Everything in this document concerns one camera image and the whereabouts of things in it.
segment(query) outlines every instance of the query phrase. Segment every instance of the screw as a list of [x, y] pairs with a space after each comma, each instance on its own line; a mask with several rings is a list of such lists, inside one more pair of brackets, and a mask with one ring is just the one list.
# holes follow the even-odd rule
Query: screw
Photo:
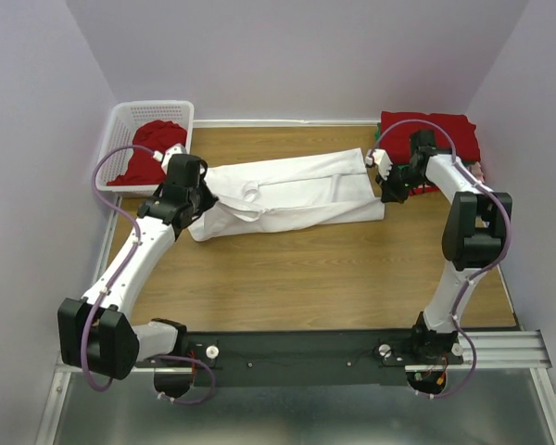
[[215, 345], [210, 345], [206, 348], [206, 356], [211, 360], [216, 359], [219, 356], [219, 353], [220, 351]]
[[389, 358], [389, 356], [391, 355], [391, 347], [384, 343], [379, 347], [379, 355], [384, 359]]
[[451, 353], [457, 357], [461, 357], [463, 354], [463, 347], [459, 343], [453, 343]]

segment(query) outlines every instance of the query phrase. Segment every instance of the white garment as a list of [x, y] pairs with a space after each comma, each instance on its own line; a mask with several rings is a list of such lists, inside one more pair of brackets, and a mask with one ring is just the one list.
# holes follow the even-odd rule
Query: white garment
[[220, 200], [189, 227], [195, 241], [382, 220], [385, 213], [360, 148], [215, 167], [206, 183]]

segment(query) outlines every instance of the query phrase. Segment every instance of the wooden floor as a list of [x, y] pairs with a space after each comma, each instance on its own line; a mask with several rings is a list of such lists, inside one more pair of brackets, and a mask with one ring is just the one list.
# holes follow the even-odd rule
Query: wooden floor
[[[195, 129], [192, 153], [214, 167], [357, 146], [366, 151], [373, 134], [373, 127]], [[135, 212], [140, 202], [124, 199], [123, 207]], [[186, 231], [146, 282], [132, 322], [162, 317], [190, 330], [411, 326], [443, 270], [448, 211], [443, 196], [432, 193], [387, 204], [378, 222], [203, 243]], [[119, 218], [110, 258], [129, 233]], [[463, 324], [514, 325], [498, 272], [482, 280]]]

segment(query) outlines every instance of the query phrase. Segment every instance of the laundry basket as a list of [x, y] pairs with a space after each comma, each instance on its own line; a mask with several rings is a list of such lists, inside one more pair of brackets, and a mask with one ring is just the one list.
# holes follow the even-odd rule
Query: laundry basket
[[[184, 100], [146, 100], [124, 102], [111, 111], [99, 159], [118, 146], [132, 143], [140, 127], [151, 121], [173, 121], [187, 131], [185, 151], [189, 153], [194, 128], [194, 105]], [[133, 150], [123, 150], [113, 155], [101, 168], [96, 186], [99, 190], [119, 193], [123, 197], [144, 197], [153, 194], [158, 184], [107, 185], [128, 169]]]

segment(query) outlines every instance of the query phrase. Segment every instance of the folded red clothing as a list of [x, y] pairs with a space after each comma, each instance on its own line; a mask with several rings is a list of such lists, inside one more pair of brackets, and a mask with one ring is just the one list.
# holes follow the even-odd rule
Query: folded red clothing
[[[136, 131], [132, 143], [165, 153], [177, 144], [185, 146], [186, 141], [187, 131], [176, 123], [152, 121]], [[128, 170], [107, 185], [152, 185], [160, 184], [164, 179], [165, 172], [160, 168], [160, 162], [142, 150], [134, 150]]]
[[[462, 161], [477, 162], [480, 160], [480, 147], [475, 138], [475, 125], [467, 120], [464, 115], [455, 114], [423, 114], [423, 113], [381, 113], [381, 134], [394, 123], [406, 119], [422, 119], [435, 123], [451, 136], [457, 154]], [[396, 164], [410, 162], [410, 135], [418, 130], [434, 130], [436, 146], [449, 148], [449, 141], [439, 131], [425, 123], [406, 123], [399, 125], [388, 133], [381, 141], [380, 147], [387, 152], [389, 158]]]

